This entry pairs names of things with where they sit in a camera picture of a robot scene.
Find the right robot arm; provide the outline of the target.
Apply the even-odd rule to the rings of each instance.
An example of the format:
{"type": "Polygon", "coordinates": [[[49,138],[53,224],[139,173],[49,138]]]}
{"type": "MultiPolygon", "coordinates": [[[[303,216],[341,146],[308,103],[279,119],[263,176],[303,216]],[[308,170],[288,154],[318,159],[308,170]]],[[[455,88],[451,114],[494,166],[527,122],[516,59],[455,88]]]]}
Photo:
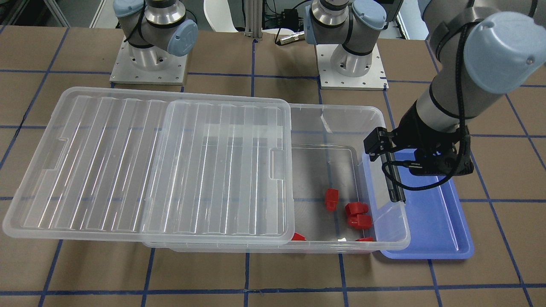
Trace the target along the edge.
{"type": "Polygon", "coordinates": [[[161,70],[188,55],[198,37],[181,0],[115,0],[113,11],[128,44],[128,57],[141,70],[161,70]]]}

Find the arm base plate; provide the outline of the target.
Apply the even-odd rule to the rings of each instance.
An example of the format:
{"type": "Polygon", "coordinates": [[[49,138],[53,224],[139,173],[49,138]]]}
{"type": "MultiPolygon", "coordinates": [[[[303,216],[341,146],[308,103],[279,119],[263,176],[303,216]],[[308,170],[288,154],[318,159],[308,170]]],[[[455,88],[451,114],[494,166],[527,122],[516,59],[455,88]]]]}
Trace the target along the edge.
{"type": "Polygon", "coordinates": [[[320,88],[382,91],[389,88],[378,46],[365,56],[348,53],[340,44],[315,46],[320,88]]]}
{"type": "Polygon", "coordinates": [[[115,84],[180,85],[189,55],[177,57],[156,46],[139,49],[122,42],[110,75],[115,84]]]}

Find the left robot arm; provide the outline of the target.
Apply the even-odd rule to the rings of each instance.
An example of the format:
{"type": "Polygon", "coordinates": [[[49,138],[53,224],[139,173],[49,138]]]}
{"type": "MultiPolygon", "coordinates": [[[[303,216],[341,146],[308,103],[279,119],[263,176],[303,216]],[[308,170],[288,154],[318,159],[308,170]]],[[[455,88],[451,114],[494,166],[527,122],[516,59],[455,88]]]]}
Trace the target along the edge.
{"type": "MultiPolygon", "coordinates": [[[[429,45],[442,68],[397,128],[364,140],[373,162],[387,152],[415,150],[401,162],[415,176],[470,174],[469,121],[517,89],[545,64],[543,0],[420,0],[429,45]]],[[[343,75],[365,72],[387,13],[374,0],[313,0],[305,8],[307,43],[336,44],[343,75]]]]}

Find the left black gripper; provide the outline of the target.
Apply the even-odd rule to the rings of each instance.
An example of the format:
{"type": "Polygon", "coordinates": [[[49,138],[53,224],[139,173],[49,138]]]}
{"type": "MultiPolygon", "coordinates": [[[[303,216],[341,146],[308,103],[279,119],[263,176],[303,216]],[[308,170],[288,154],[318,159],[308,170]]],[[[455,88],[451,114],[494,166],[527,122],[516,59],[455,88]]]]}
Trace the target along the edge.
{"type": "Polygon", "coordinates": [[[414,103],[402,117],[398,127],[388,132],[384,127],[375,128],[364,140],[365,153],[373,162],[386,152],[397,152],[404,148],[415,149],[415,161],[410,167],[415,176],[448,175],[456,165],[458,152],[456,143],[463,141],[462,160],[454,176],[463,176],[474,171],[470,159],[470,134],[465,126],[464,134],[439,132],[428,127],[418,115],[414,103]]]}

